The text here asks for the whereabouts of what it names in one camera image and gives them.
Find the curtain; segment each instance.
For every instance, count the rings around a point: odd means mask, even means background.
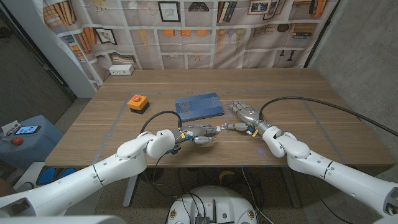
[[[95,87],[143,69],[300,68],[337,0],[34,0]]]

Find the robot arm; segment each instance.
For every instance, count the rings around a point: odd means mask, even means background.
[[[117,153],[101,162],[51,184],[1,197],[0,217],[58,215],[105,185],[143,172],[147,168],[144,153],[158,159],[179,148],[182,142],[207,138],[204,134],[211,132],[209,127],[195,127],[192,126],[193,130],[190,132],[182,127],[177,131],[158,131],[156,135],[150,132],[141,133],[136,139],[122,144]],[[185,133],[182,140],[175,138],[176,132]]]
[[[274,156],[281,158],[286,154],[291,169],[328,182],[384,217],[397,214],[398,200],[393,197],[393,193],[398,192],[398,184],[377,179],[311,151],[293,134],[282,134],[279,128],[260,120],[258,110],[251,106],[233,101],[229,107],[248,128],[262,136]]]

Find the table leg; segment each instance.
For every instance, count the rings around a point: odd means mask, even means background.
[[[292,170],[289,167],[282,167],[282,173],[284,175],[287,191],[289,191],[290,200],[295,208],[301,207],[301,201],[299,194],[297,193],[296,184],[293,179]]]
[[[129,183],[127,185],[126,194],[124,195],[123,206],[128,207],[131,204],[132,196],[134,194],[134,189],[136,188],[136,183],[138,175],[129,178]]]

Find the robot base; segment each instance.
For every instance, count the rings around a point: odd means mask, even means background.
[[[202,186],[192,189],[190,193],[197,195],[203,201],[206,217],[203,217],[203,205],[199,198],[192,195],[198,205],[199,211],[191,195],[179,197],[171,206],[167,223],[169,224],[209,224],[209,223],[257,223],[253,206],[240,194],[222,186]]]

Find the red knob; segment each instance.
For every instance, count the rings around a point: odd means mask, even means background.
[[[140,99],[141,99],[141,98],[139,97],[139,95],[134,95],[134,96],[132,97],[132,100],[133,100],[134,102],[138,102]]]
[[[19,146],[20,144],[22,144],[24,142],[24,140],[22,140],[21,138],[13,138],[11,140],[11,143],[15,146]]]

